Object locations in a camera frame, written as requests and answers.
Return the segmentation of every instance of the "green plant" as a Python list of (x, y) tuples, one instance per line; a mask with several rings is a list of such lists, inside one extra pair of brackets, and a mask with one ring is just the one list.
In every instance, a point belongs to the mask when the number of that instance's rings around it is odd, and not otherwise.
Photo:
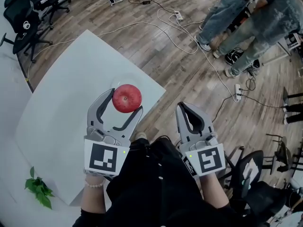
[(27, 179), (25, 182), (25, 189), (28, 188), (33, 194), (36, 195), (36, 199), (45, 207), (52, 209), (51, 201), (47, 196), (54, 197), (52, 190), (50, 190), (46, 184), (42, 181), (42, 178), (34, 178), (35, 170), (32, 167), (29, 171), (32, 178)]

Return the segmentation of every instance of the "wooden floor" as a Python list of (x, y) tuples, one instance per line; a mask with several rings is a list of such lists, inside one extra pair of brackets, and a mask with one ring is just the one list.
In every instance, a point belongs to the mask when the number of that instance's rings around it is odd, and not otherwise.
[[(185, 20), (183, 24), (201, 21), (208, 13), (208, 8), (216, 2), (216, 0), (156, 1), (164, 7), (179, 10)], [(54, 30), (47, 33), (45, 39), (56, 44), (77, 38), (86, 29), (99, 35), (130, 23), (145, 21), (164, 29), (178, 46), (187, 51), (195, 50), (196, 44), (188, 36), (157, 19), (159, 8), (155, 3), (134, 5), (127, 0), (114, 6), (110, 6), (108, 0), (72, 0), (70, 13), (56, 14)], [(168, 20), (170, 15), (165, 11), (160, 12), (160, 17), (165, 20)], [(192, 35), (199, 31), (198, 25), (190, 25), (187, 29)], [(223, 99), (230, 96), (201, 51), (193, 55), (182, 52), (154, 26), (137, 24), (101, 38), (166, 89), (163, 98), (137, 128), (139, 131), (145, 131), (150, 140), (165, 134), (174, 143), (179, 141), (175, 118), (175, 107), (178, 102), (194, 104), (214, 118)], [(37, 87), (47, 70), (69, 45), (70, 43), (53, 46), (37, 56), (37, 63), (32, 64), (29, 70), (29, 80), (33, 88)], [(36, 53), (45, 47), (39, 45)], [(262, 60), (270, 59), (278, 53), (278, 48), (273, 47)], [(208, 56), (232, 92), (235, 83), (244, 87), (248, 78), (246, 74), (236, 79), (228, 79), (223, 74), (223, 69), (228, 66), (223, 58), (214, 60), (211, 53), (208, 53)], [(27, 72), (29, 58), (20, 53), (20, 59)], [(257, 76), (256, 89), (245, 92), (245, 95), (267, 105), (281, 106), (283, 87), (286, 87), (289, 93), (303, 91), (303, 81), (297, 73), (299, 67), (302, 67), (302, 64), (297, 54), (292, 56), (292, 62), (289, 58), (284, 58), (262, 67)], [(262, 149), (268, 156), (273, 155), (277, 145), (265, 133), (286, 136), (292, 152), (299, 147), (302, 124), (284, 126), (282, 121), (283, 112), (280, 109), (264, 107), (247, 98), (243, 98), (239, 103), (228, 99), (214, 122), (214, 128), (218, 133), (219, 142), (224, 144), (227, 153), (235, 146), (245, 146), (246, 154)], [(290, 172), (285, 174), (275, 172), (269, 175), (268, 170), (264, 170), (262, 178), (271, 185), (275, 183), (281, 185), (283, 178), (289, 175)]]

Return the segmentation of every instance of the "pearl bracelet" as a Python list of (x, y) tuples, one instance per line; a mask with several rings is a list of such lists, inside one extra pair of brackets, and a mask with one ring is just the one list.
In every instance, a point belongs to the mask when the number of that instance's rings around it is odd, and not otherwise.
[(93, 185), (90, 185), (86, 180), (85, 180), (85, 186), (88, 186), (90, 188), (99, 188), (99, 187), (102, 187), (104, 185), (106, 181), (106, 178), (103, 179), (103, 182), (100, 183), (100, 184), (93, 184)]

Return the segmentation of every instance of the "black shirt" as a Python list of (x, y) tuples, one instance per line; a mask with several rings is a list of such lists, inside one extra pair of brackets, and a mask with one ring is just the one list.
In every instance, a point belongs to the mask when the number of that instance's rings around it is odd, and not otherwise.
[(202, 199), (168, 139), (146, 147), (147, 143), (131, 146), (119, 176), (108, 185), (109, 210), (105, 214), (82, 210), (74, 227), (248, 226), (229, 207), (216, 209)]

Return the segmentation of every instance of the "apple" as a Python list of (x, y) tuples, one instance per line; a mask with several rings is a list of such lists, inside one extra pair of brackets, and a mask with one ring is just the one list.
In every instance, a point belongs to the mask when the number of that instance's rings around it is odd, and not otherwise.
[(130, 113), (140, 107), (142, 95), (134, 85), (124, 84), (119, 86), (113, 94), (113, 105), (122, 113)]

